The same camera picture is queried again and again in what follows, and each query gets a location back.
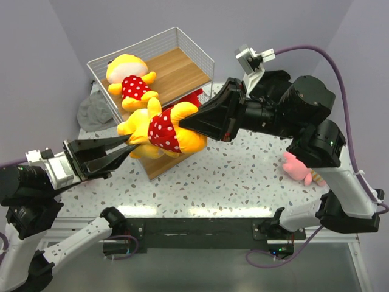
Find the red shark plush back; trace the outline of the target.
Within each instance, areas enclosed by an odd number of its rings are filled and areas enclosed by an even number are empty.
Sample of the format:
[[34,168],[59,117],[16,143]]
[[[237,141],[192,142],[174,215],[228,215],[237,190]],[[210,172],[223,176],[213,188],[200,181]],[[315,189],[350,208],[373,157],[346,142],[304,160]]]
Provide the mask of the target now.
[[180,99],[180,102],[189,102],[189,103],[192,103],[194,104],[196,107],[200,107],[201,106],[201,103],[199,101],[199,96],[203,93],[203,89],[202,88],[199,88],[189,94],[187,94],[186,96],[182,97]]

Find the yellow plush red dotted dress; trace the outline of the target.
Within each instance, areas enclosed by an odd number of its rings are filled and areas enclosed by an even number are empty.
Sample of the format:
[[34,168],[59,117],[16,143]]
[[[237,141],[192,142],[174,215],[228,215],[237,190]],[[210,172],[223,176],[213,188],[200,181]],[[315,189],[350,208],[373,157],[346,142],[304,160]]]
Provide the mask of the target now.
[[150,88],[156,73],[135,55],[121,54],[108,63],[106,79],[108,92],[122,98],[121,106],[127,112],[146,108],[151,98],[159,98],[159,93]]

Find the pink plush striped hat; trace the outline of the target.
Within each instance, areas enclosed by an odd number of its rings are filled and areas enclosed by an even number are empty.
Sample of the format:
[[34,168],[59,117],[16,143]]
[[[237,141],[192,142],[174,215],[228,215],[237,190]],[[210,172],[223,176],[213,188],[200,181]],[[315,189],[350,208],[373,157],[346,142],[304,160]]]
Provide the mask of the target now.
[[285,162],[283,170],[295,181],[302,181],[305,186],[316,183],[320,187],[326,186],[325,180],[312,168],[305,166],[295,155],[286,151],[283,154]]

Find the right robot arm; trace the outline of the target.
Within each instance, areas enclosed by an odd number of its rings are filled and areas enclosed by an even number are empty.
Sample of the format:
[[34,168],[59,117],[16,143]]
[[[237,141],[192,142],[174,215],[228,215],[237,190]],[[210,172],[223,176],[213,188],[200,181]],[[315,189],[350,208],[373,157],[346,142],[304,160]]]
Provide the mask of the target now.
[[328,193],[311,203],[277,209],[257,225],[262,234],[284,239],[311,226],[341,234],[377,232],[384,191],[370,187],[354,169],[351,144],[329,118],[334,100],[334,93],[310,75],[296,79],[277,98],[263,90],[249,91],[244,82],[230,78],[179,125],[224,142],[240,129],[290,139],[288,152],[326,181]]

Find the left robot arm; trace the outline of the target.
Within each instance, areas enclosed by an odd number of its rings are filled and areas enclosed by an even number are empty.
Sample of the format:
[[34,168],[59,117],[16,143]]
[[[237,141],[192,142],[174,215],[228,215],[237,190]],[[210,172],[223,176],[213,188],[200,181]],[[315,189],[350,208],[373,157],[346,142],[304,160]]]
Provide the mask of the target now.
[[101,240],[136,239],[124,215],[104,209],[85,228],[40,249],[63,207],[61,195],[86,181],[108,179],[136,146],[129,136],[63,142],[63,151],[32,150],[23,162],[1,167],[1,205],[7,208],[1,234],[1,290],[41,291],[54,274]]

